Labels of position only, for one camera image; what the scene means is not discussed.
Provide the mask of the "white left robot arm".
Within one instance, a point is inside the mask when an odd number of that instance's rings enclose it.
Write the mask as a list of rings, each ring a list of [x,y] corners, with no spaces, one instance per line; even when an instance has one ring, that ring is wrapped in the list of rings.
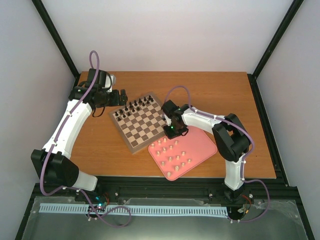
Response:
[[[31,153],[31,161],[40,180],[40,190],[47,196],[44,183],[57,184],[59,189],[86,190],[92,201],[103,198],[104,188],[98,178],[82,172],[71,161],[75,141],[88,117],[95,117],[97,109],[124,106],[128,97],[124,89],[114,89],[116,77],[104,70],[90,68],[87,79],[75,86],[66,110],[56,130],[42,149]]]

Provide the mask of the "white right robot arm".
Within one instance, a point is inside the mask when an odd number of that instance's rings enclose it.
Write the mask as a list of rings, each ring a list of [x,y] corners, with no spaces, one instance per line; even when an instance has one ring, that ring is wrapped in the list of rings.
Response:
[[[235,202],[244,190],[244,168],[253,140],[239,118],[230,113],[227,116],[201,111],[185,104],[181,107],[171,100],[166,101],[161,110],[167,125],[165,135],[174,139],[188,133],[188,127],[196,127],[214,137],[219,154],[225,160],[223,195],[229,202]]]

